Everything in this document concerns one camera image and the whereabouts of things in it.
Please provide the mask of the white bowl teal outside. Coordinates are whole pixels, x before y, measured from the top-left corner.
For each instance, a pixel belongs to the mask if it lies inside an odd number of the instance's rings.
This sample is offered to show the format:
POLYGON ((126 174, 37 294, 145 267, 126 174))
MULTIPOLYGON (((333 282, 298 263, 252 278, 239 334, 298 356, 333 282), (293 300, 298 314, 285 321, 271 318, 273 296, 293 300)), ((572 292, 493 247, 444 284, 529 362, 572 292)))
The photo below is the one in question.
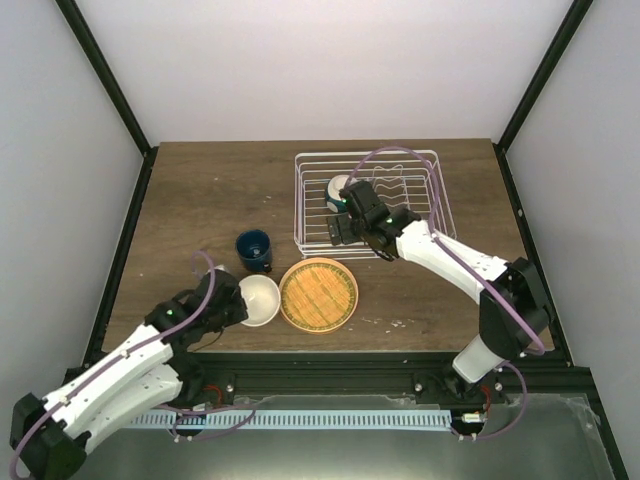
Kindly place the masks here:
POLYGON ((336 175, 328 182, 324 194, 326 207, 334 214, 342 214, 347 212, 346 202, 340 196, 340 191, 346 186, 355 182, 354 178, 348 175, 336 175))

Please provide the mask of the small white bowl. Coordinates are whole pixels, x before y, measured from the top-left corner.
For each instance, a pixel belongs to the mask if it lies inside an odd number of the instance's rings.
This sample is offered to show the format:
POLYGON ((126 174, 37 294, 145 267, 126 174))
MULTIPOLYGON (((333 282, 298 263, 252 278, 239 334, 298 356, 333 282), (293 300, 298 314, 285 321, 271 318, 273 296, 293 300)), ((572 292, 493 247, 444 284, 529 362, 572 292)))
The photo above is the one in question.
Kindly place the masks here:
POLYGON ((262 327, 271 322, 280 310, 281 294, 278 285, 264 275, 250 275, 239 282, 247 307, 247 327, 262 327))

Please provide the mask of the dark blue mug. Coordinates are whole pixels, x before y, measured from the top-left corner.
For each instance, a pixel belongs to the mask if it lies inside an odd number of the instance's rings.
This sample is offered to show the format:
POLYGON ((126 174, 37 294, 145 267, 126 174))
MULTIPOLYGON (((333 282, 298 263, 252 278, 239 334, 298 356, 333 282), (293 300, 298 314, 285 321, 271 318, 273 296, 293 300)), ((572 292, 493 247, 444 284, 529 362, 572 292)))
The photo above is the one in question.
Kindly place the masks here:
POLYGON ((271 240, 266 232, 254 229, 241 233, 236 239, 235 249, 247 271, 252 273, 272 271, 271 240))

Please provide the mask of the white wire dish rack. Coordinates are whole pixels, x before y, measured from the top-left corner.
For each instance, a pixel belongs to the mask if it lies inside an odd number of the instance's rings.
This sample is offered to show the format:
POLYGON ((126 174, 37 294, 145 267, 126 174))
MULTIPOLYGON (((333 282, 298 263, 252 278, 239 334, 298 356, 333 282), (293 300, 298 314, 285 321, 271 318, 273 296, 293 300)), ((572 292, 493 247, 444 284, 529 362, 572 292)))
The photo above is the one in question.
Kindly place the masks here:
MULTIPOLYGON (((335 260, 374 259, 376 255, 363 243, 336 245, 331 243, 327 219, 338 210, 326 200, 333 179, 348 175, 368 153, 304 152, 295 156, 294 241, 303 258, 326 257, 335 260)), ((398 149, 377 154, 355 175, 370 182, 380 199, 391 209, 404 206, 423 219, 431 214, 434 199, 440 199, 434 224, 436 229, 456 237, 444 176, 438 154, 419 150, 429 166, 415 156, 398 149)))

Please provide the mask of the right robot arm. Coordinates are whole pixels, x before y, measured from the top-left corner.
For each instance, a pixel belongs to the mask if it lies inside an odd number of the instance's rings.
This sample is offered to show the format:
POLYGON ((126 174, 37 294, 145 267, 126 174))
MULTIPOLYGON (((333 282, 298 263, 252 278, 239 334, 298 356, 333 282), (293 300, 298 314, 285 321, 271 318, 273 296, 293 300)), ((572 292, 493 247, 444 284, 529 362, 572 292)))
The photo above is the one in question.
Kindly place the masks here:
POLYGON ((406 207, 390 209, 371 183, 347 175, 327 188, 333 245, 366 244, 385 261, 419 265, 460 289, 479 307, 479 332, 454 358, 444 378, 447 396, 472 399, 492 370, 526 355, 543 355, 540 335, 552 321, 550 300, 535 265, 508 262, 445 235, 432 218, 406 207))

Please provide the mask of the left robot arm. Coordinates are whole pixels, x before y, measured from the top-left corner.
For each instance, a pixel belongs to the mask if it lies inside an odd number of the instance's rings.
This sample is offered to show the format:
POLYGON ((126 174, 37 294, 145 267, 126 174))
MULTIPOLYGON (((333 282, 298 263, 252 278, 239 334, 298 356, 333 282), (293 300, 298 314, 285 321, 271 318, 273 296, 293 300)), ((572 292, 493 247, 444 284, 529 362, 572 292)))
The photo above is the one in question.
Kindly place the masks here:
POLYGON ((135 417, 194 405, 205 374, 190 346, 247 317, 239 281, 221 270, 158 304, 119 347, 83 373, 42 398, 28 393, 14 404, 10 477, 17 478, 22 463, 32 479, 68 479, 135 417))

